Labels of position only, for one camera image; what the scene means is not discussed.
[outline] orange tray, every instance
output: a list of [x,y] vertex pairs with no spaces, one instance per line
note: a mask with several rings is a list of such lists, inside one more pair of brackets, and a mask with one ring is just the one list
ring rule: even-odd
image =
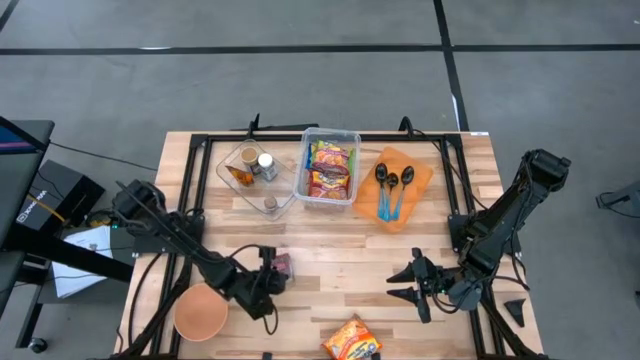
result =
[[[402,200],[402,208],[398,216],[398,220],[385,222],[378,218],[378,200],[380,197],[380,183],[376,180],[376,166],[380,163],[387,165],[388,173],[396,173],[398,177],[401,176],[402,171],[407,166],[413,166],[415,170],[415,176],[413,181],[407,185],[404,189],[404,199]],[[380,224],[387,231],[395,233],[401,231],[406,225],[413,208],[415,208],[418,201],[422,198],[427,185],[433,177],[433,169],[431,167],[418,162],[414,158],[402,153],[392,147],[386,147],[382,150],[382,153],[376,160],[376,164],[371,167],[367,177],[364,179],[360,187],[358,188],[358,196],[353,203],[353,208],[360,214],[373,219]],[[402,182],[398,186],[393,188],[391,193],[391,206],[390,211],[393,213],[400,193],[402,192]],[[389,187],[386,186],[387,195],[389,194]]]

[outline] gray floor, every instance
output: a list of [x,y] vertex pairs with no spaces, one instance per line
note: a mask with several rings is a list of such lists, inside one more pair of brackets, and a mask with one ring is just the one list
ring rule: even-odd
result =
[[[3,7],[8,0],[0,0]],[[446,0],[454,44],[640,43],[640,5],[617,1]],[[438,43],[430,1],[21,0],[0,47],[158,47]],[[640,52],[456,54],[471,130],[492,135],[508,182],[542,147],[573,160],[565,188],[522,231],[546,352],[563,359],[640,353],[640,223],[597,210],[594,196],[640,179]],[[168,130],[319,122],[455,130],[440,53],[2,57],[0,114],[52,119],[53,139],[155,165]],[[115,190],[151,179],[125,165],[53,148],[49,157]],[[0,322],[0,359],[107,356],[126,286],[95,302],[44,309],[45,354],[14,350],[33,289],[16,289]]]

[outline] wooden table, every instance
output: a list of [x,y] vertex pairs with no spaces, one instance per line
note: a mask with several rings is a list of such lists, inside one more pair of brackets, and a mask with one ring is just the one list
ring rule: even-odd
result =
[[[167,134],[156,185],[165,193],[169,209],[175,209],[178,203],[191,134]],[[462,133],[461,136],[473,191],[485,205],[490,205],[502,194],[490,138],[486,134]],[[434,169],[434,177],[422,201],[404,231],[395,235],[385,233],[350,208],[344,213],[319,215],[305,211],[299,201],[276,222],[267,221],[250,209],[215,172],[217,164],[235,146],[237,143],[234,142],[214,143],[204,201],[207,225],[203,244],[227,255],[249,243],[275,246],[280,253],[291,254],[295,283],[283,294],[273,297],[280,314],[275,335],[267,335],[262,321],[252,321],[232,302],[228,321],[216,337],[202,343],[182,340],[181,359],[260,358],[265,351],[272,352],[275,359],[328,358],[320,344],[354,313],[362,317],[382,342],[383,358],[475,358],[468,313],[444,314],[431,303],[433,321],[422,324],[412,304],[385,293],[388,289],[409,286],[387,284],[385,279],[407,265],[411,260],[411,247],[422,248],[437,265],[456,266],[457,256],[451,250],[447,227],[451,210],[443,164],[431,143],[362,143],[361,177],[374,165],[385,146],[393,146]],[[295,170],[298,142],[262,142],[261,146]],[[193,203],[198,179],[201,155],[198,156],[189,204]],[[460,208],[464,209],[462,187],[457,179],[456,185]],[[133,319],[134,337],[157,309],[166,257],[160,258],[142,285]],[[151,258],[151,255],[142,256],[135,264],[120,326],[125,339],[131,298]],[[256,269],[261,260],[254,251],[244,251],[237,259]],[[514,276],[507,257],[502,261],[499,274]],[[191,283],[202,281],[200,273],[194,269]],[[517,284],[499,280],[494,283],[494,291],[497,308],[511,328],[532,350],[542,352],[528,294]],[[519,298],[527,299],[524,303],[525,328],[520,328],[502,305]],[[480,317],[487,351],[492,352],[489,321],[482,309]],[[172,319],[170,313],[164,326],[161,352],[168,351]]]

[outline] white paper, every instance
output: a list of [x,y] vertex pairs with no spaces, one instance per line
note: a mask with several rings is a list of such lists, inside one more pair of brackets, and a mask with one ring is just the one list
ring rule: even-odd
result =
[[[93,228],[91,230],[75,233],[73,235],[69,235],[64,239],[64,242],[83,247],[88,250],[101,250],[97,251],[97,253],[104,255],[109,258],[113,258],[111,254],[111,229],[108,226],[100,226],[97,228]],[[77,293],[80,290],[86,289],[89,286],[100,282],[106,277],[93,275],[93,276],[84,276],[89,275],[91,273],[78,270],[72,267],[69,267],[64,264],[60,264],[57,262],[53,263],[53,275],[56,278],[56,293],[58,298],[66,298]],[[79,278],[61,278],[58,277],[79,277]]]

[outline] clear plastic container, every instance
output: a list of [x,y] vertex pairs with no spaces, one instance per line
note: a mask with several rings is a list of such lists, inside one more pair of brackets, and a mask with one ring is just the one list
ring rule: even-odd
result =
[[[216,167],[216,173],[230,188],[240,195],[247,203],[256,209],[265,218],[275,221],[282,216],[295,202],[291,187],[295,182],[296,175],[293,171],[284,166],[278,159],[273,158],[274,165],[278,174],[276,177],[267,181],[261,175],[253,177],[254,183],[250,186],[243,186],[231,175],[226,166],[233,166],[237,169],[249,171],[242,162],[240,153],[246,148],[253,148],[258,155],[266,153],[264,149],[254,140],[245,140],[236,147],[224,160]],[[274,197],[277,201],[277,208],[267,209],[265,199]]]
[[[309,170],[306,169],[307,157],[309,156],[309,144],[318,140],[332,142],[345,149],[355,149],[353,155],[353,169],[351,169],[349,189],[346,200],[335,200],[308,196],[309,192]],[[302,135],[300,142],[300,158],[296,171],[293,194],[296,198],[304,201],[306,208],[336,209],[344,210],[345,206],[350,206],[356,199],[358,192],[358,171],[360,169],[360,135],[355,131],[333,130],[322,128],[308,128]]]

